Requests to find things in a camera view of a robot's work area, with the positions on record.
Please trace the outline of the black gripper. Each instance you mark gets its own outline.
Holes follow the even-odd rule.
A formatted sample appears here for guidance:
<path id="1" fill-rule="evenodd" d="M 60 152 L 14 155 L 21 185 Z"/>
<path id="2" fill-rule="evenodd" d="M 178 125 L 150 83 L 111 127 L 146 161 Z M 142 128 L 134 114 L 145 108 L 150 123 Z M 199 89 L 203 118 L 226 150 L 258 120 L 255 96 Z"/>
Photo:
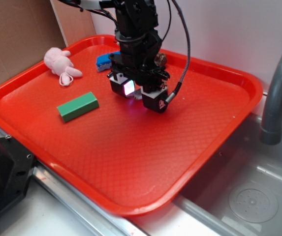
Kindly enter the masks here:
<path id="1" fill-rule="evenodd" d="M 141 86 L 144 107 L 163 113 L 168 105 L 167 80 L 170 75 L 164 66 L 155 64 L 162 39 L 158 31 L 151 29 L 139 36 L 123 36 L 117 32 L 120 53 L 109 57 L 112 63 L 112 76 L 109 78 L 114 93 L 129 97 L 135 92 L 135 83 Z M 150 93 L 144 90 L 156 90 Z"/>

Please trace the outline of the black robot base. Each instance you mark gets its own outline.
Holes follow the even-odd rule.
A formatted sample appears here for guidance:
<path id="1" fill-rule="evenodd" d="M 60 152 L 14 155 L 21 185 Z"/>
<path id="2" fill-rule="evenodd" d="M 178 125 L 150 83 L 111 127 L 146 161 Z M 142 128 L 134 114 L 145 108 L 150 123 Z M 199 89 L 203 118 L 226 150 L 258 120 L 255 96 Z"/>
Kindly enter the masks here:
<path id="1" fill-rule="evenodd" d="M 0 138 L 0 216 L 27 193 L 34 154 L 15 138 Z"/>

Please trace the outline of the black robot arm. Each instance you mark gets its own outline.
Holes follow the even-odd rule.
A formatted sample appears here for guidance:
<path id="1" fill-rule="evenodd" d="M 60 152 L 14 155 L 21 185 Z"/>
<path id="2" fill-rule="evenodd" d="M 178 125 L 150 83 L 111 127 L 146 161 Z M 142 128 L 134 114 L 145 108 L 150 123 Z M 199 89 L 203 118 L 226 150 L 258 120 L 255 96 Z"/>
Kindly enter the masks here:
<path id="1" fill-rule="evenodd" d="M 167 80 L 170 75 L 164 66 L 156 65 L 155 58 L 162 39 L 156 6 L 152 0 L 65 0 L 64 4 L 103 15 L 115 25 L 115 40 L 119 54 L 109 55 L 111 72 L 108 74 L 112 91 L 129 97 L 140 86 L 143 105 L 163 113 L 168 106 Z"/>

